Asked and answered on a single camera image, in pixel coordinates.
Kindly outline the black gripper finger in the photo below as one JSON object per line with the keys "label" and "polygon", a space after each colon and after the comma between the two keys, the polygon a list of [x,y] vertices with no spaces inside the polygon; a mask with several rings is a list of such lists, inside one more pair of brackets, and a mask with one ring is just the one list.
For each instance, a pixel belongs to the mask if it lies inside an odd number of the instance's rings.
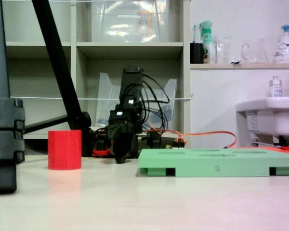
{"label": "black gripper finger", "polygon": [[138,136],[136,134],[134,134],[132,138],[130,157],[132,159],[135,159],[138,157]]}
{"label": "black gripper finger", "polygon": [[120,124],[115,127],[113,134],[113,153],[117,164],[125,163],[130,155],[133,129],[131,123]]}

